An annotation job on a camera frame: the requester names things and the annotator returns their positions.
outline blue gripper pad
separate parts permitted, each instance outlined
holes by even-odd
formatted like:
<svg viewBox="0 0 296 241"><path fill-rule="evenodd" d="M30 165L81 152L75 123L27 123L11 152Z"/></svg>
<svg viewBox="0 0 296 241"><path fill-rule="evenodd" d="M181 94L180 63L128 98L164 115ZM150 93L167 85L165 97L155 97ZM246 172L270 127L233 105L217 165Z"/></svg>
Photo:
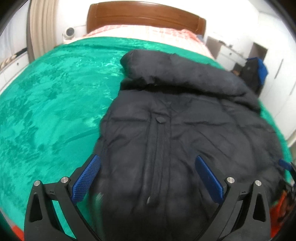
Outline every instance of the blue gripper pad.
<svg viewBox="0 0 296 241"><path fill-rule="evenodd" d="M224 201L223 187L200 156L197 156L195 159L195 169L204 183L207 191L209 192L212 200L215 203L221 205Z"/></svg>
<svg viewBox="0 0 296 241"><path fill-rule="evenodd" d="M292 170L292 166L291 166L291 164L290 164L289 162L286 162L286 161L283 160L283 159L279 159L279 165L280 165L282 168L284 168L284 169L286 169L286 170L288 170L288 171L291 171L291 170Z"/></svg>
<svg viewBox="0 0 296 241"><path fill-rule="evenodd" d="M72 188L72 202L81 202L101 167L101 159L95 155Z"/></svg>

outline dark clothing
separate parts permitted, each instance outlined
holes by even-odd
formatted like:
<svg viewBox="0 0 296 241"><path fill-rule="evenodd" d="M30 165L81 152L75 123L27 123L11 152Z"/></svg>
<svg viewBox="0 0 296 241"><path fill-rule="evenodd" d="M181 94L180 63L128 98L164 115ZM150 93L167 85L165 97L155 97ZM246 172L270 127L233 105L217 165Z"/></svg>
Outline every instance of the dark clothing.
<svg viewBox="0 0 296 241"><path fill-rule="evenodd" d="M217 208L195 171L199 154L238 182L260 180L272 202L280 143L240 78L157 51L121 64L127 78L102 119L90 189L104 195L106 240L194 240Z"/></svg>
<svg viewBox="0 0 296 241"><path fill-rule="evenodd" d="M246 65L242 68L239 76L243 79L246 85L259 96L263 86L268 71L259 58L248 58Z"/></svg>

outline metal screw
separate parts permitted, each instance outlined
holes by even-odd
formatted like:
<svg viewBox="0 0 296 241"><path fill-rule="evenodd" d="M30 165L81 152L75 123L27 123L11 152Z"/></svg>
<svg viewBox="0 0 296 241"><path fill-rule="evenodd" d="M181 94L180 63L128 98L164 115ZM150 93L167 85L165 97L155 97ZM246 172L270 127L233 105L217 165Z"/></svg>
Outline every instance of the metal screw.
<svg viewBox="0 0 296 241"><path fill-rule="evenodd" d="M227 182L229 182L229 183L234 183L234 178L233 178L233 177L228 177L228 178L227 178Z"/></svg>
<svg viewBox="0 0 296 241"><path fill-rule="evenodd" d="M40 181L39 180L37 180L37 181L34 182L34 186L36 186L36 187L39 186L39 184L40 184Z"/></svg>
<svg viewBox="0 0 296 241"><path fill-rule="evenodd" d="M61 182L62 183L66 183L67 181L69 181L69 178L68 177L62 177L61 178Z"/></svg>
<svg viewBox="0 0 296 241"><path fill-rule="evenodd" d="M261 183L260 181L257 180L257 181L255 181L255 184L256 184L257 186L261 186L262 183Z"/></svg>

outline bed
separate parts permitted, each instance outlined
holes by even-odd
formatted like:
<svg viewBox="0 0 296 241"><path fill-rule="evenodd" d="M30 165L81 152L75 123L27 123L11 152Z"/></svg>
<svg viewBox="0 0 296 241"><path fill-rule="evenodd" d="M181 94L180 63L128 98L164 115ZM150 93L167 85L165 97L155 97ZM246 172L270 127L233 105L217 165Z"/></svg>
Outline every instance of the bed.
<svg viewBox="0 0 296 241"><path fill-rule="evenodd" d="M146 2L92 4L87 17L88 36L38 58L0 95L0 208L21 229L33 182L51 183L69 176L92 152L99 136L99 122L116 98L124 77L119 60L125 53L132 49L159 50L222 68L198 51L156 41L92 34L105 26L134 24L187 29L203 36L206 20ZM283 136L264 107L261 116L276 129L284 157L291 161ZM55 203L55 207L64 231L72 236L59 205ZM78 207L91 223L87 197Z"/></svg>

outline jacket snap button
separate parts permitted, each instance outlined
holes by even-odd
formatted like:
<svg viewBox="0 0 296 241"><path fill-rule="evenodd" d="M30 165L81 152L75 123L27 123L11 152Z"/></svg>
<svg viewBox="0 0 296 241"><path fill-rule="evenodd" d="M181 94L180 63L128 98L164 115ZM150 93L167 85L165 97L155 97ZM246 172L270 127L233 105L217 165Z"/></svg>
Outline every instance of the jacket snap button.
<svg viewBox="0 0 296 241"><path fill-rule="evenodd" d="M160 124L163 124L166 122L165 118L163 118L163 117L156 117L156 121Z"/></svg>

